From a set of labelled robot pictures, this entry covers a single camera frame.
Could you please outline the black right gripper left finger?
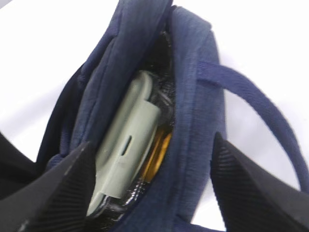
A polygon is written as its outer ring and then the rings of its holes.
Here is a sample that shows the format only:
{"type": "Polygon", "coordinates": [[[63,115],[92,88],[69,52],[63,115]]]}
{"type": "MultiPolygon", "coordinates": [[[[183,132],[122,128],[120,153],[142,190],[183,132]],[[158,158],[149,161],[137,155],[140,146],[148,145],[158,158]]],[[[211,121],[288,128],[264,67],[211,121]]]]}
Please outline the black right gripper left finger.
{"type": "Polygon", "coordinates": [[[95,149],[83,143],[0,202],[2,232],[82,232],[95,185],[95,149]]]}

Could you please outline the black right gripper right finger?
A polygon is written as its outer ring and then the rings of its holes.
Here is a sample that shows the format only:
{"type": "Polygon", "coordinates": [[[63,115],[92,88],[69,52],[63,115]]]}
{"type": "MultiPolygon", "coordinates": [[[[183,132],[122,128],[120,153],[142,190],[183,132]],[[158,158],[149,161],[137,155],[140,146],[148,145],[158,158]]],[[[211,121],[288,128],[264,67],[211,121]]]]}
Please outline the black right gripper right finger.
{"type": "Polygon", "coordinates": [[[218,132],[211,182],[228,232],[309,230],[309,195],[261,168],[218,132]]]}

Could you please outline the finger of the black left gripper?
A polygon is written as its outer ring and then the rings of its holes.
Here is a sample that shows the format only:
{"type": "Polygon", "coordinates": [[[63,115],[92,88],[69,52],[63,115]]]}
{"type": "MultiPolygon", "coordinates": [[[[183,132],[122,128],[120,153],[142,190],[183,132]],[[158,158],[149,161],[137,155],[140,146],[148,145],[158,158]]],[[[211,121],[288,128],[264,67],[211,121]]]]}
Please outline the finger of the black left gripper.
{"type": "Polygon", "coordinates": [[[43,169],[21,153],[3,134],[0,135],[0,199],[25,198],[43,169]]]}

